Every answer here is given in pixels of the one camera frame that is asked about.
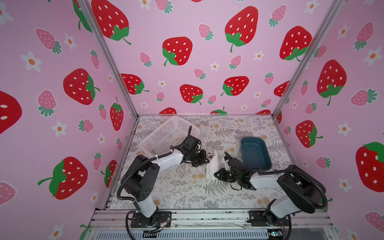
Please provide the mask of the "white paper napkin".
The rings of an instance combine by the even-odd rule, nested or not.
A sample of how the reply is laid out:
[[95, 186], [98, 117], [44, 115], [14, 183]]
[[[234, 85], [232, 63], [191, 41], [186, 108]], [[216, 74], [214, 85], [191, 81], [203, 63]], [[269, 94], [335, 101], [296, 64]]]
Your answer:
[[207, 164], [207, 167], [206, 167], [206, 179], [218, 180], [218, 178], [215, 177], [215, 173], [220, 170], [219, 155], [216, 151], [213, 151], [211, 155], [212, 157], [210, 158], [210, 162]]

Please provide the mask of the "dark teal plastic bin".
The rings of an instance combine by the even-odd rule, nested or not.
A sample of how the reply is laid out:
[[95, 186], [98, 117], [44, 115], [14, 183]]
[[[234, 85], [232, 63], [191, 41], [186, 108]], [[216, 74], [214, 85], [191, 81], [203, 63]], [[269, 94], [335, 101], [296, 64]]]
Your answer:
[[268, 171], [272, 168], [271, 157], [265, 141], [259, 137], [246, 137], [241, 140], [241, 152], [247, 170], [257, 168]]

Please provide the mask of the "white plastic mesh basket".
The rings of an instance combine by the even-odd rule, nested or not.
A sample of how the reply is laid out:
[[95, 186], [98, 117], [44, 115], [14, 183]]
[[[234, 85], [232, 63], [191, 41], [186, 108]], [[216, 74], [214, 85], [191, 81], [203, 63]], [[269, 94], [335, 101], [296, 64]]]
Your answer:
[[144, 138], [139, 146], [147, 157], [164, 154], [170, 146], [179, 145], [187, 137], [190, 126], [191, 135], [197, 138], [201, 133], [197, 126], [183, 118], [171, 117]]

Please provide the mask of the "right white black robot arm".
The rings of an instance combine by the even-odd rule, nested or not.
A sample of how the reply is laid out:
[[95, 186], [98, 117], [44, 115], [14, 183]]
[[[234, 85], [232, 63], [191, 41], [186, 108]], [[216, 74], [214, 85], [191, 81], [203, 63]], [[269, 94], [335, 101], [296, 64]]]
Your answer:
[[246, 170], [238, 159], [228, 153], [225, 155], [224, 160], [228, 167], [214, 173], [218, 180], [230, 184], [237, 183], [241, 190], [276, 189], [285, 193], [282, 198], [272, 200], [261, 216], [250, 222], [275, 226], [293, 214], [313, 214], [316, 210], [328, 207], [326, 188], [296, 165], [269, 172], [260, 168]]

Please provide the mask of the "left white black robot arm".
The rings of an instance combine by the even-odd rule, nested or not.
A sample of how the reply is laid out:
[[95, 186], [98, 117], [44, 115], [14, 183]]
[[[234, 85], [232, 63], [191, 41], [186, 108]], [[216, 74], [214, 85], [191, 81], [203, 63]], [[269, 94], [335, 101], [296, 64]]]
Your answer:
[[136, 208], [136, 220], [142, 220], [147, 227], [159, 222], [159, 209], [151, 196], [158, 174], [184, 163], [197, 168], [210, 162], [201, 141], [191, 133], [192, 126], [189, 126], [182, 143], [170, 146], [170, 151], [165, 154], [152, 158], [137, 156], [121, 180], [116, 192], [117, 199], [131, 201]]

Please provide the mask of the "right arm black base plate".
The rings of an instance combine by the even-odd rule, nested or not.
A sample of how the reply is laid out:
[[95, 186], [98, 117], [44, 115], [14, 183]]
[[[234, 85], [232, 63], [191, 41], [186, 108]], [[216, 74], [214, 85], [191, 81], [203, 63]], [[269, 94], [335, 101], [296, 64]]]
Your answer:
[[249, 211], [249, 219], [253, 227], [288, 227], [290, 221], [287, 217], [278, 218], [270, 212], [264, 211]]

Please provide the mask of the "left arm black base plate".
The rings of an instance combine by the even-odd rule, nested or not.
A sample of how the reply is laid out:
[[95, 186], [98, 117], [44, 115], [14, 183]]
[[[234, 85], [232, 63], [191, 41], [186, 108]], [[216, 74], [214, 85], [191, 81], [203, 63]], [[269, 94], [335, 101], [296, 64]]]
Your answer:
[[155, 213], [147, 218], [142, 213], [134, 213], [131, 220], [131, 228], [157, 228], [157, 227], [170, 227], [172, 220], [172, 212], [168, 211], [155, 211]]

